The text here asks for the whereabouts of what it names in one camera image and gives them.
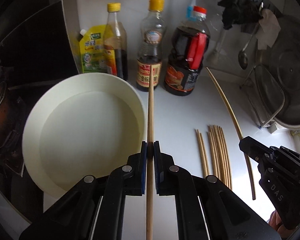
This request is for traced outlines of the person right hand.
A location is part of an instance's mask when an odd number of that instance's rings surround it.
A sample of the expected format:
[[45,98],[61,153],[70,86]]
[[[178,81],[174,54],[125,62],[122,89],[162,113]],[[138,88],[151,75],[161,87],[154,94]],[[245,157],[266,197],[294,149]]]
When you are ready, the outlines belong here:
[[270,219],[268,221],[268,224],[276,230],[279,234],[283,234],[285,231],[284,224],[282,222],[282,219],[280,218],[279,214],[277,211],[273,211],[272,214],[270,215]]

